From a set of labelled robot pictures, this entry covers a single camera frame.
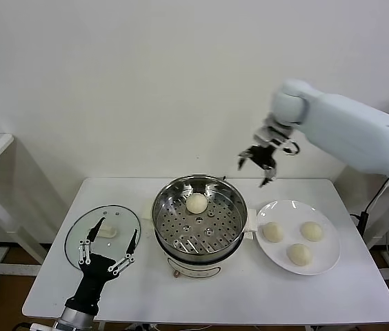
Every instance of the glass lid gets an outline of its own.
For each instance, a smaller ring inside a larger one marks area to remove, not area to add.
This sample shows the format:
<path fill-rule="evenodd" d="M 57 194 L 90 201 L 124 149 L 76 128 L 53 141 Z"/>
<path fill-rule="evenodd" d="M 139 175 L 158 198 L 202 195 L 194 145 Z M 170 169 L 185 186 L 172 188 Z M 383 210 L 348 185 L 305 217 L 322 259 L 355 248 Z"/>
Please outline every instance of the glass lid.
<path fill-rule="evenodd" d="M 79 269 L 79 241 L 85 240 L 90 229 L 104 218 L 98 235 L 92 243 L 92 253 L 118 261 L 125 257 L 134 231 L 137 230 L 136 246 L 141 236 L 141 224 L 136 214 L 120 205 L 104 205 L 81 216 L 71 227 L 64 243 L 66 257 Z"/>

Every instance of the cable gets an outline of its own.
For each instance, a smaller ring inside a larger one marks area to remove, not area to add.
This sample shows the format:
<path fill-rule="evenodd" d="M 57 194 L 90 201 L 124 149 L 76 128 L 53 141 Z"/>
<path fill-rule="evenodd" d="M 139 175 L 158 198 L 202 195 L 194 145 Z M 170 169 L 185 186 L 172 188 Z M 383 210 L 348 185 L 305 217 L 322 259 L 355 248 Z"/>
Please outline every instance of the cable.
<path fill-rule="evenodd" d="M 360 215 L 350 214 L 350 216 L 355 217 L 356 219 L 359 220 L 359 222 L 357 224 L 357 229 L 358 229 L 361 236 L 363 236 L 363 234 L 365 233 L 366 225 L 368 224 L 368 218 L 369 218 L 368 210 L 369 210 L 369 208 L 375 207 L 375 204 L 379 200 L 379 197 L 386 191 L 386 189 L 388 187 L 389 187 L 389 177 L 385 180 L 383 185 L 379 188 L 379 190 L 377 191 L 375 196 L 372 198 L 372 200 L 369 201 L 365 210 L 363 212 L 361 212 Z"/>
<path fill-rule="evenodd" d="M 208 326 L 204 326 L 203 328 L 184 329 L 184 330 L 180 330 L 180 331 L 197 331 L 197 330 L 205 330 L 205 329 L 211 328 L 212 326 L 213 326 L 213 325 L 208 325 Z"/>
<path fill-rule="evenodd" d="M 369 207 L 372 205 L 372 203 L 374 201 L 376 201 L 376 199 L 378 199 L 384 192 L 384 188 L 386 186 L 386 184 L 389 182 L 389 177 L 385 180 L 385 182 L 383 183 L 383 185 L 379 188 L 379 190 L 377 191 L 377 193 L 375 194 L 375 196 L 372 198 L 371 201 L 369 201 L 368 205 L 366 206 L 366 209 L 365 209 L 365 212 L 368 212 L 368 209 Z"/>

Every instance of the dough ball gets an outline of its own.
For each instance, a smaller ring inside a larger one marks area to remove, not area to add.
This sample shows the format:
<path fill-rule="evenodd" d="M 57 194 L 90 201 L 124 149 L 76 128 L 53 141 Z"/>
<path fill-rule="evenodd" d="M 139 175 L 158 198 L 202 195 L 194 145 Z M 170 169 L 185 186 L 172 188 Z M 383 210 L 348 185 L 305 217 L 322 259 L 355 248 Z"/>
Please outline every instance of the dough ball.
<path fill-rule="evenodd" d="M 306 245 L 302 245 L 301 243 L 295 243 L 294 245 L 288 247 L 286 254 L 290 258 L 291 262 L 300 265 L 301 267 L 312 262 L 312 253 L 310 248 Z"/>
<path fill-rule="evenodd" d="M 189 212 L 193 214 L 201 214 L 205 209 L 207 209 L 207 198 L 201 193 L 191 194 L 186 201 L 186 207 Z"/>
<path fill-rule="evenodd" d="M 302 224 L 300 233 L 309 241 L 320 241 L 323 238 L 323 229 L 316 222 L 305 222 Z"/>
<path fill-rule="evenodd" d="M 277 222 L 270 222 L 262 226 L 263 235 L 267 240 L 278 243 L 283 239 L 283 229 Z"/>

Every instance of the white wall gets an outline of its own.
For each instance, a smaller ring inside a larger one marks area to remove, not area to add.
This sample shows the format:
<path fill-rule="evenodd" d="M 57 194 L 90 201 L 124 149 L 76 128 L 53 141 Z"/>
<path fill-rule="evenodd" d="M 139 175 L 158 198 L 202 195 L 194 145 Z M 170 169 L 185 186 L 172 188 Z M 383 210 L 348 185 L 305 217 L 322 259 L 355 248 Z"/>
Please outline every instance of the white wall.
<path fill-rule="evenodd" d="M 255 177 L 285 78 L 389 111 L 389 1 L 0 1 L 0 132 L 70 204 L 84 177 Z M 334 179 L 310 146 L 280 177 Z"/>

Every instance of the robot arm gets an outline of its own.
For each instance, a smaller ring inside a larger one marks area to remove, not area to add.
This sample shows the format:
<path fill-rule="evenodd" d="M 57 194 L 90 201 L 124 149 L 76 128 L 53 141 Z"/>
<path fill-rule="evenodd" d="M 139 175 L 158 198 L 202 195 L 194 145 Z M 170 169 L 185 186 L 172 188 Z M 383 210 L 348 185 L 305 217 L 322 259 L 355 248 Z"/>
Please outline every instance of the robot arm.
<path fill-rule="evenodd" d="M 240 154 L 239 168 L 252 159 L 265 171 L 262 185 L 271 181 L 276 173 L 272 154 L 299 152 L 289 138 L 293 129 L 360 172 L 389 176 L 389 114 L 297 80 L 286 81 L 275 94 L 272 112 L 255 133 L 258 145 Z"/>

